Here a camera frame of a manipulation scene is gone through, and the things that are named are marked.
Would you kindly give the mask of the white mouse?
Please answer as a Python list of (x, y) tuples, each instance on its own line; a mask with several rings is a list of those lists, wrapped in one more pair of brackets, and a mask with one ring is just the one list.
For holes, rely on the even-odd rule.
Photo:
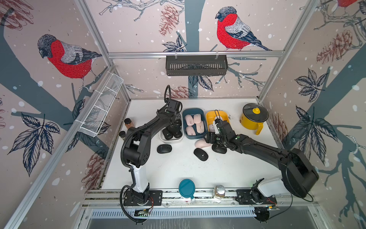
[(209, 125), (209, 132), (215, 132), (215, 126), (214, 125)]

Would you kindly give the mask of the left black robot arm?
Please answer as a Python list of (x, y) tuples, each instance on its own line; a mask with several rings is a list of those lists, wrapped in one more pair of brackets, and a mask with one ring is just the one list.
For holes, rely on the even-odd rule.
[(150, 184), (144, 165), (150, 156), (152, 138), (164, 128), (174, 124), (183, 108), (181, 102), (172, 99), (170, 85), (165, 89), (164, 102), (165, 105), (156, 111), (155, 118), (140, 127), (128, 129), (120, 152), (121, 162), (132, 176), (132, 184), (125, 185), (121, 189), (120, 205), (123, 213), (135, 224), (143, 224), (147, 219), (136, 219), (128, 214), (123, 200), (127, 193), (131, 193), (132, 199), (138, 204), (149, 201)]

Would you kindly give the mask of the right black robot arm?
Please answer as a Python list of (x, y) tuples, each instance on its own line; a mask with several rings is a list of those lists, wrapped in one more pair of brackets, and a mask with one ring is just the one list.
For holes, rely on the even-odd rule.
[(281, 171), (281, 176), (260, 179), (254, 184), (253, 197), (270, 197), (290, 193), (305, 198), (316, 184), (319, 175), (304, 152), (279, 149), (255, 141), (247, 135), (236, 134), (227, 121), (216, 120), (216, 132), (208, 132), (204, 139), (219, 149), (230, 149), (261, 159)]

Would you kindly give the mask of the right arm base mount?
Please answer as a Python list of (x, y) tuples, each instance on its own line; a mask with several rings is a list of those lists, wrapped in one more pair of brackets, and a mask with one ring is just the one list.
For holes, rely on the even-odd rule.
[(271, 206), (277, 205), (275, 196), (266, 197), (258, 189), (259, 184), (263, 180), (264, 178), (257, 180), (256, 183), (254, 183), (251, 188), (237, 189), (236, 190), (237, 197), (235, 198), (235, 200), (240, 205), (254, 205), (254, 204), (257, 205), (265, 204)]

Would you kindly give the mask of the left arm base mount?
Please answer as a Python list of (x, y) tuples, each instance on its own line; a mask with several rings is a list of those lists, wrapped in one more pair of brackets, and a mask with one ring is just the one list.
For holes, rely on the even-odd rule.
[(143, 192), (127, 189), (122, 195), (124, 206), (161, 206), (163, 199), (162, 190), (150, 190), (149, 186)]

